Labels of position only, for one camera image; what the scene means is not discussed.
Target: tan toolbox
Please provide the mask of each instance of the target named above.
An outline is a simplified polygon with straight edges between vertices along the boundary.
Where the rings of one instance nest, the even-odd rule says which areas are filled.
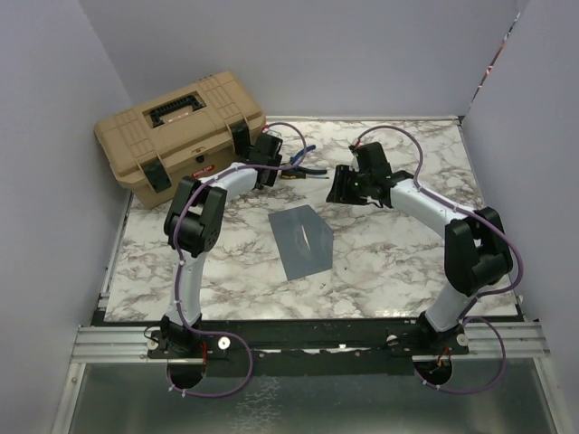
[[[147,208],[181,178],[217,173],[253,145],[265,115],[231,72],[102,119],[94,128],[119,183]]]

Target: screw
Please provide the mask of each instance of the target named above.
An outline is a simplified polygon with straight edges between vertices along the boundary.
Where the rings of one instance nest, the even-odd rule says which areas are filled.
[[[219,341],[217,341],[217,346],[219,346],[219,348],[221,348],[222,350],[226,350],[227,348],[229,348],[230,344],[231,341],[226,336],[220,338]]]
[[[469,344],[469,338],[464,333],[461,333],[456,336],[456,342],[460,346],[467,346]]]

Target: white marble tabletop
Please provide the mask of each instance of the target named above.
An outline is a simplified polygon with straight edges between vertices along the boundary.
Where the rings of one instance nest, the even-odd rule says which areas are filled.
[[[452,200],[480,207],[479,190],[456,122],[389,122],[415,134],[425,163],[421,180]],[[333,168],[349,164],[347,146],[377,122],[293,122],[318,147],[304,166],[329,169],[330,179],[278,179],[228,203],[222,232],[205,264],[202,311],[205,319],[306,319],[418,316],[437,297],[445,280],[442,240],[414,218],[373,206],[326,203]],[[276,127],[282,153],[301,147],[296,134]],[[413,173],[417,153],[394,131],[377,131],[393,170]],[[332,270],[287,281],[268,214],[310,205],[334,231]],[[144,209],[131,205],[112,279],[107,321],[158,320],[172,287],[171,249],[163,233],[169,204]],[[498,286],[506,285],[503,279]],[[473,314],[514,315],[510,295],[483,298]]]

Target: lavender wall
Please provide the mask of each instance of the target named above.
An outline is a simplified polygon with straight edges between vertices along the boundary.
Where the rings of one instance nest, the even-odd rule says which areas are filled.
[[[234,70],[269,114],[465,114],[521,0],[81,0],[139,103]]]
[[[523,308],[543,324],[579,428],[579,3],[529,2],[464,124],[470,161],[521,249]]]
[[[0,14],[0,431],[50,432],[124,194],[94,122],[128,95],[74,0]]]

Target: black latch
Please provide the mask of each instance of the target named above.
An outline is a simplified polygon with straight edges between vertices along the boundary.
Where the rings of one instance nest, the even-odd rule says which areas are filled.
[[[252,139],[250,137],[250,128],[245,121],[232,126],[232,136],[235,154],[242,158],[247,158],[252,147]]]
[[[158,158],[141,167],[155,193],[163,192],[171,186],[169,175]]]

